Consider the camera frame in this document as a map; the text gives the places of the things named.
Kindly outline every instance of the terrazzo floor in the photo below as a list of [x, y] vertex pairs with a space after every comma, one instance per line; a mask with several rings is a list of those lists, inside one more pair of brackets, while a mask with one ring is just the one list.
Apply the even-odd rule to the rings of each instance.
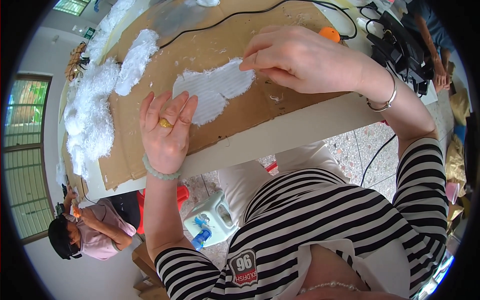
[[[427, 105], [427, 109], [435, 119], [439, 133], [443, 153], [450, 143], [450, 135], [454, 126], [454, 117], [450, 109], [448, 92], [443, 90], [438, 94], [438, 102]], [[340, 168], [353, 184], [360, 185], [363, 172], [378, 149], [394, 135], [392, 129], [384, 123], [378, 122], [368, 126], [352, 130], [325, 140], [328, 149], [337, 160]], [[398, 164], [397, 156], [398, 141], [395, 138], [389, 143], [373, 161], [365, 174], [363, 187], [377, 190], [389, 201], [395, 194], [395, 173]], [[258, 161], [267, 167], [275, 161], [275, 156], [259, 158]], [[217, 171], [193, 176], [181, 180], [181, 184], [188, 187], [190, 197], [183, 203], [180, 211], [182, 220], [198, 203], [206, 200], [209, 195], [220, 189]], [[184, 228], [185, 236], [192, 239], [190, 233]], [[203, 252], [212, 262], [222, 269], [228, 252], [230, 238], [222, 243], [203, 248]]]

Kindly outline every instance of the black and white striped shirt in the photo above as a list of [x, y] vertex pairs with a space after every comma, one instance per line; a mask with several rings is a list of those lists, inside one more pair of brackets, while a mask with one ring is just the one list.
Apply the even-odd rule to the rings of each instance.
[[398, 164], [396, 184], [392, 204], [378, 192], [346, 184], [326, 170], [279, 175], [250, 201], [245, 225], [233, 237], [221, 271], [203, 254], [177, 247], [157, 256], [158, 275], [173, 300], [271, 299], [299, 277], [302, 245], [346, 241], [353, 245], [352, 255], [329, 248], [370, 286], [356, 262], [385, 252], [394, 242], [403, 247], [406, 290], [413, 297], [445, 251], [448, 204], [437, 140], [423, 138], [408, 147]]

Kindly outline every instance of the white wall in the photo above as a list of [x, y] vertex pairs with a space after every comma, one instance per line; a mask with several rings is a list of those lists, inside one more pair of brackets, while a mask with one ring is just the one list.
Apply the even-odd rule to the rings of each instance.
[[98, 12], [96, 12], [93, 9], [93, 7], [95, 6], [95, 0], [90, 1], [87, 7], [85, 7], [84, 12], [80, 15], [80, 18], [83, 18], [95, 24], [99, 24], [103, 17], [105, 17], [112, 8], [112, 4], [109, 2], [107, 2], [106, 0], [100, 0], [100, 2], [98, 3]]
[[98, 24], [93, 23], [82, 17], [77, 17], [72, 14], [66, 12], [59, 12], [56, 10], [51, 10], [46, 16], [45, 20], [42, 22], [43, 27], [55, 28], [66, 32], [72, 32], [72, 28], [75, 25], [80, 28], [83, 28], [85, 26], [96, 28]]
[[[60, 37], [53, 45], [52, 32], [39, 30], [34, 36], [19, 71], [52, 76], [45, 112], [45, 168], [52, 202], [62, 202], [63, 192], [55, 181], [58, 163], [57, 126], [60, 95], [65, 85], [65, 68], [70, 51], [78, 43]], [[138, 299], [133, 285], [142, 279], [139, 268], [132, 262], [134, 245], [119, 254], [100, 261], [88, 256], [78, 260], [63, 260], [53, 250], [48, 238], [25, 245], [25, 250], [36, 272], [59, 300]]]
[[25, 245], [40, 279], [58, 300], [139, 300], [133, 285], [142, 276], [132, 262], [133, 249], [130, 245], [106, 261], [87, 255], [66, 260], [55, 253], [48, 238]]

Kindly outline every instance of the pink shirt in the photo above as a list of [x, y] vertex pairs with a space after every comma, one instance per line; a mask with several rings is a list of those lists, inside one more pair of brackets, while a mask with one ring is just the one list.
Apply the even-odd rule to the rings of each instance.
[[[119, 227], [129, 236], [133, 236], [137, 232], [135, 227], [123, 221], [119, 214], [117, 214], [109, 199], [100, 199], [97, 204], [91, 205], [88, 208], [93, 211], [98, 220]], [[87, 226], [81, 217], [77, 220], [74, 216], [68, 215], [66, 218], [75, 223], [80, 231], [81, 252], [102, 261], [107, 260], [119, 252], [115, 242], [111, 238]]]

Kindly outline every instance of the person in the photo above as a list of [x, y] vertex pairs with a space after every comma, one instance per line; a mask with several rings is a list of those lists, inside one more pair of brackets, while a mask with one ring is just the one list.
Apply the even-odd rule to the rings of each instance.
[[67, 189], [63, 201], [65, 212], [48, 227], [50, 244], [61, 258], [79, 258], [78, 252], [82, 252], [106, 260], [132, 243], [132, 236], [140, 225], [140, 208], [134, 192], [79, 208], [80, 217], [76, 218], [70, 215], [70, 210], [77, 194], [70, 185]]
[[407, 4], [408, 13], [401, 20], [431, 60], [434, 69], [435, 91], [450, 88], [448, 62], [455, 50], [452, 40], [425, 0], [413, 0]]
[[263, 28], [243, 57], [240, 70], [259, 70], [300, 93], [366, 96], [398, 137], [397, 191], [390, 203], [375, 190], [349, 184], [324, 142], [276, 154], [279, 173], [273, 177], [256, 161], [222, 169], [220, 184], [240, 229], [218, 270], [184, 236], [178, 181], [171, 180], [187, 154], [198, 98], [183, 92], [167, 102], [171, 92], [150, 93], [140, 108], [149, 170], [144, 229], [148, 253], [170, 298], [394, 300], [415, 295], [438, 267], [446, 241], [443, 155], [428, 110], [368, 56], [300, 26]]

